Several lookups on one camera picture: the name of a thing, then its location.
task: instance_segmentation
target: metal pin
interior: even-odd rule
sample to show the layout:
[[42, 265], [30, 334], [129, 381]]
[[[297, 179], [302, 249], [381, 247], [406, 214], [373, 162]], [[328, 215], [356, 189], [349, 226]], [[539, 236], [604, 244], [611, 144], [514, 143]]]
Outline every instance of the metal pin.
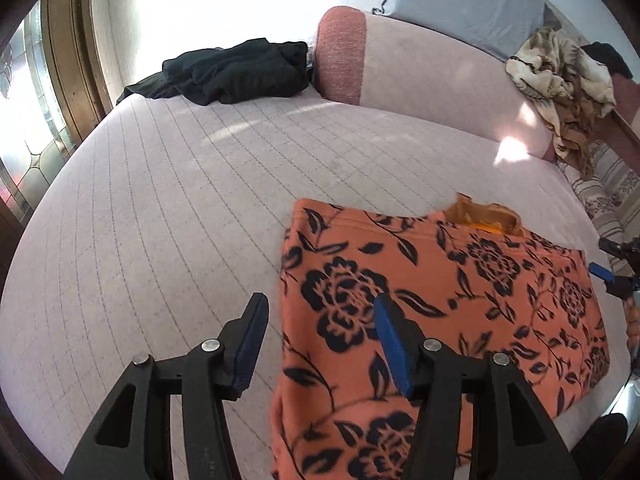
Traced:
[[437, 339], [429, 338], [424, 340], [424, 343], [422, 343], [422, 346], [424, 347], [425, 350], [428, 350], [429, 352], [437, 352], [442, 348], [442, 343]]
[[494, 354], [494, 363], [497, 365], [506, 366], [509, 364], [509, 361], [511, 361], [511, 359], [509, 359], [507, 354], [503, 354], [502, 352]]
[[142, 366], [147, 361], [149, 361], [149, 354], [146, 352], [139, 352], [131, 358], [131, 362], [136, 366]]
[[220, 348], [220, 341], [218, 341], [217, 339], [207, 339], [206, 341], [203, 341], [200, 347], [205, 352], [215, 352], [218, 348]]

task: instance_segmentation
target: sheer orange fabric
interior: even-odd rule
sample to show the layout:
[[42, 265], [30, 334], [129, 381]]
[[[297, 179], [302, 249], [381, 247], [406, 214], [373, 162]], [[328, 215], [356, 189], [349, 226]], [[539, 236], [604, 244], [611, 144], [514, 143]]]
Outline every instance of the sheer orange fabric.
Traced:
[[[551, 416], [606, 374], [604, 325], [580, 251], [519, 218], [509, 235], [494, 221], [470, 218], [492, 225], [487, 232], [446, 218], [296, 203], [282, 250], [284, 367], [271, 411], [280, 480], [401, 477], [417, 409], [396, 390], [378, 341], [372, 301], [381, 292], [461, 354], [506, 352]], [[465, 401], [460, 462], [471, 421]]]

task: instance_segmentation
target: mattress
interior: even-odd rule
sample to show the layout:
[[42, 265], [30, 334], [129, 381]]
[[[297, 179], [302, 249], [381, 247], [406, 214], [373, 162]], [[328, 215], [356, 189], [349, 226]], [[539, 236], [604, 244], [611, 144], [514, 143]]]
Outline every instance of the mattress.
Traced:
[[[61, 170], [15, 253], [0, 304], [0, 382], [12, 413], [63, 470], [133, 354], [187, 352], [260, 290], [271, 319], [252, 386], [225, 407], [242, 477], [266, 478], [281, 366], [280, 243], [297, 198], [415, 216], [459, 191], [512, 208], [527, 228], [608, 266], [556, 167], [498, 163], [497, 152], [491, 140], [325, 101], [312, 88], [208, 107], [130, 96]], [[556, 419], [570, 447], [629, 370], [620, 302], [601, 282], [594, 289], [611, 365]], [[175, 477], [186, 479], [178, 399], [171, 421]]]

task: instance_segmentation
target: light blue fabric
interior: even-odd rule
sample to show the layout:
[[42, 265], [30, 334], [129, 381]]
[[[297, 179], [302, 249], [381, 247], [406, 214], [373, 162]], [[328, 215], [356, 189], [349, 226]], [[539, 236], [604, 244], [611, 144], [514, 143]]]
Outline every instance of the light blue fabric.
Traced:
[[385, 0], [377, 14], [464, 41], [505, 61], [543, 25], [544, 0]]

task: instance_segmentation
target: orange floral fabric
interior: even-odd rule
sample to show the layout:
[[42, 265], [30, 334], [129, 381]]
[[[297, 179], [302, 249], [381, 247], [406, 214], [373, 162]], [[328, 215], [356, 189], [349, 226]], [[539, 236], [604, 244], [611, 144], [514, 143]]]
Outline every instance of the orange floral fabric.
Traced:
[[[299, 200], [282, 248], [274, 476], [401, 477], [417, 408], [395, 388], [378, 341], [372, 302], [382, 292], [461, 354], [508, 354], [551, 416], [591, 390], [609, 352], [582, 253], [521, 233], [442, 212], [402, 218]], [[460, 463], [471, 438], [464, 401]]]

